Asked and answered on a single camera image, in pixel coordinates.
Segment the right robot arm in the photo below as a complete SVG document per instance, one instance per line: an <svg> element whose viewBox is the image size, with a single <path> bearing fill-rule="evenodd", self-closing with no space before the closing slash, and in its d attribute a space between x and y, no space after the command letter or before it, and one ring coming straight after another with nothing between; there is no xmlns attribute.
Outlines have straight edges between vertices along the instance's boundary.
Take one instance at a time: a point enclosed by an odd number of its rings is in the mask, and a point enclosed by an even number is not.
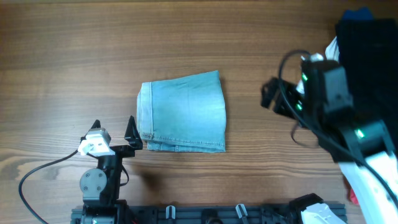
<svg viewBox="0 0 398 224"><path fill-rule="evenodd" d="M386 122L354 103L346 71L334 60L301 62L301 84L277 76L264 85L262 106L310 130L353 190L367 223L397 223L397 146Z"/></svg>

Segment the black garment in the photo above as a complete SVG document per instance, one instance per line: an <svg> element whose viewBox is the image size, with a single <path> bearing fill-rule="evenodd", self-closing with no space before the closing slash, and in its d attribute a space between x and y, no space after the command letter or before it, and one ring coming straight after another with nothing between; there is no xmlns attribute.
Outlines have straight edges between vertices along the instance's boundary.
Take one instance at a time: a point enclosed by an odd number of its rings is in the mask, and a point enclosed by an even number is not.
<svg viewBox="0 0 398 224"><path fill-rule="evenodd" d="M335 30L355 108L362 116L383 119L397 144L396 21L340 20Z"/></svg>

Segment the right grey rail clip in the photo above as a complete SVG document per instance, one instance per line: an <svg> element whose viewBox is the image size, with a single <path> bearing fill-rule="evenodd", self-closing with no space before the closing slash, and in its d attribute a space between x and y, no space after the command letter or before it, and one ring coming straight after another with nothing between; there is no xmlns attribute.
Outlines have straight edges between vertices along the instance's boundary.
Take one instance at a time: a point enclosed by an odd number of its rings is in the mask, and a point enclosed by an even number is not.
<svg viewBox="0 0 398 224"><path fill-rule="evenodd" d="M238 218L242 221L243 224L249 224L248 222L248 213L244 204L237 204L235 207L236 213L238 214Z"/></svg>

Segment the white garment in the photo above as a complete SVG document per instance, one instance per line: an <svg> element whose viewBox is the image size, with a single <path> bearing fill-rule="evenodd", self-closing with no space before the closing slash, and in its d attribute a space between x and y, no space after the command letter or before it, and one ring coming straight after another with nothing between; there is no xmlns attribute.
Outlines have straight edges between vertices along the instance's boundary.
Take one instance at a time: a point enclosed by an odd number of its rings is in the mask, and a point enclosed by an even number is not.
<svg viewBox="0 0 398 224"><path fill-rule="evenodd" d="M337 37L335 37L325 50L325 56L328 60L339 61L340 50L338 46Z"/></svg>

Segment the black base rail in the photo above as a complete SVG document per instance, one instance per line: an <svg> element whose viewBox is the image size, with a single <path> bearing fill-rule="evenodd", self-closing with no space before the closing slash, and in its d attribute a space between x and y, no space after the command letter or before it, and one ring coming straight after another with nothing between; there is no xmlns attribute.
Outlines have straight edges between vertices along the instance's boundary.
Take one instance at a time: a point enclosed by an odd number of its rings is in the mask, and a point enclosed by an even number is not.
<svg viewBox="0 0 398 224"><path fill-rule="evenodd" d="M287 204L265 204L246 207L247 220L253 224L298 223L298 217L290 214ZM236 209L229 207L177 207L175 218L166 218L166 209L160 207L131 207L118 214L115 208L102 215L84 216L82 209L73 209L71 224L82 223L139 223L139 224L205 224L206 217L216 215L225 224L242 223Z"/></svg>

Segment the dark blue garment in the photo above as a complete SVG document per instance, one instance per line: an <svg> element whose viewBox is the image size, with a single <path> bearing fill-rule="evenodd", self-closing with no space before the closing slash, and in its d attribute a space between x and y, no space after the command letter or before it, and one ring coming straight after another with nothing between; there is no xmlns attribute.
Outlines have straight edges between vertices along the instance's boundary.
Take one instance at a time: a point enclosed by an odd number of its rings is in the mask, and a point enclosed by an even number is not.
<svg viewBox="0 0 398 224"><path fill-rule="evenodd" d="M357 10L345 10L341 19L351 21L371 21L374 19L374 16L367 7L362 7Z"/></svg>

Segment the light blue denim shorts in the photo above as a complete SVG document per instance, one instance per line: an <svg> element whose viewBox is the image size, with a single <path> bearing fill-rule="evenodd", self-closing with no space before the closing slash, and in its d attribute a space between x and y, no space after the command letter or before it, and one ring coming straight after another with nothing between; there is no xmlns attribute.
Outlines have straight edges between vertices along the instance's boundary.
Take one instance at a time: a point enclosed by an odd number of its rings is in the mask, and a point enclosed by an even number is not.
<svg viewBox="0 0 398 224"><path fill-rule="evenodd" d="M143 83L137 129L150 151L225 152L226 105L218 71Z"/></svg>

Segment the left grey rail clip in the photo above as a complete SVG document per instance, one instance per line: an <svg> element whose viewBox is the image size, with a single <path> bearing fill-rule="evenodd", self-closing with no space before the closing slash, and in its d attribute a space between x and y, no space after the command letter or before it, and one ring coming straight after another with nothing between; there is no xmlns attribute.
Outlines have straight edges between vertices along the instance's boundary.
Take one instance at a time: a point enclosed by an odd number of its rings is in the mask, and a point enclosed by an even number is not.
<svg viewBox="0 0 398 224"><path fill-rule="evenodd" d="M165 218L167 220L174 220L176 218L176 208L173 205L169 205L166 207Z"/></svg>

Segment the red garment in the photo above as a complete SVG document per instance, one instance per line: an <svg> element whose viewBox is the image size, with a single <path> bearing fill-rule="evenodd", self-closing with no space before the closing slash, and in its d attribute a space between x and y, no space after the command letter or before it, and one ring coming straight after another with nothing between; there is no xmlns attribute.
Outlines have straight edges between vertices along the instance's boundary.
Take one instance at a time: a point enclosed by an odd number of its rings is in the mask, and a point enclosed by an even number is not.
<svg viewBox="0 0 398 224"><path fill-rule="evenodd" d="M354 204L354 205L359 205L359 201L356 197L356 194L353 189L350 189L349 191L349 200Z"/></svg>

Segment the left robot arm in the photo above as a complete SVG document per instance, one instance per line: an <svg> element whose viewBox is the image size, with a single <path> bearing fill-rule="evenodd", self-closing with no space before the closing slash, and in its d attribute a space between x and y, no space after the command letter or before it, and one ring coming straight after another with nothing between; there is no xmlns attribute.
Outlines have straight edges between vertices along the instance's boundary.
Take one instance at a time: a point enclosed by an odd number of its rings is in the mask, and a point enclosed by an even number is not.
<svg viewBox="0 0 398 224"><path fill-rule="evenodd" d="M139 222L127 202L119 199L120 188L125 185L121 183L121 174L126 171L123 159L134 157L135 152L143 148L133 116L129 118L124 139L127 144L110 146L111 136L99 120L81 138L78 152L94 157L98 163L80 179L83 207L72 211L72 224Z"/></svg>

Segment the grey rail clip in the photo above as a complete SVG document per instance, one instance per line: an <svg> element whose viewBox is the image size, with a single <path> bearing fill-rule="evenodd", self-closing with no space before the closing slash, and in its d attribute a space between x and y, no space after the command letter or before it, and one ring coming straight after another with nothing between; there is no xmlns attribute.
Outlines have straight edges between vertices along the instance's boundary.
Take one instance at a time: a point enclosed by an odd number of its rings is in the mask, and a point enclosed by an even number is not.
<svg viewBox="0 0 398 224"><path fill-rule="evenodd" d="M166 207L165 218L167 220L174 220L176 218L176 208L173 205L169 205Z"/></svg>
<svg viewBox="0 0 398 224"><path fill-rule="evenodd" d="M235 207L236 213L238 214L238 218L242 221L243 224L249 224L248 222L248 213L244 204L237 204Z"/></svg>

